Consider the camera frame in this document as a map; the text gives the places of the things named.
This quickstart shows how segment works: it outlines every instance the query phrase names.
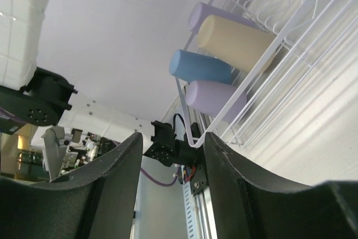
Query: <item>purple cable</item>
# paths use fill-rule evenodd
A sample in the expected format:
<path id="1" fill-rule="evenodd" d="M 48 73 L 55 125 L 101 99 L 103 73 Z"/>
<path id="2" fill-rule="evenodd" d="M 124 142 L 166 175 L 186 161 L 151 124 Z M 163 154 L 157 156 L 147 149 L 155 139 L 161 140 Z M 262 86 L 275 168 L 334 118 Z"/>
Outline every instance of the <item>purple cable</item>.
<path id="1" fill-rule="evenodd" d="M 120 143 L 118 143 L 117 141 L 114 141 L 114 140 L 112 140 L 113 141 L 113 143 L 115 143 L 115 145 L 116 146 L 119 146 L 119 144 Z M 161 187 L 171 187 L 171 186 L 173 186 L 174 184 L 175 184 L 175 182 L 177 181 L 177 179 L 178 179 L 178 173 L 180 172 L 180 167 L 178 167 L 178 170 L 177 170 L 177 172 L 176 172 L 176 176 L 175 176 L 175 178 L 174 178 L 174 180 L 172 181 L 172 182 L 170 182 L 170 183 L 163 183 L 163 182 L 160 182 L 160 181 L 158 181 L 158 180 L 156 180 L 155 178 L 153 178 L 150 174 L 148 174 L 147 172 L 146 172 L 146 170 L 145 169 L 143 169 L 143 168 L 140 168 L 140 171 L 143 173 L 143 175 L 145 175 L 151 182 L 153 182 L 153 183 L 155 183 L 155 184 L 157 184 L 157 185 L 159 185 L 159 186 L 161 186 Z"/>
<path id="2" fill-rule="evenodd" d="M 7 112 L 5 109 L 3 109 L 2 107 L 0 107 L 0 114 L 4 115 L 5 117 L 13 120 L 13 121 L 17 121 L 18 123 L 27 123 L 21 119 L 19 119 L 18 117 L 12 115 L 11 113 Z"/>

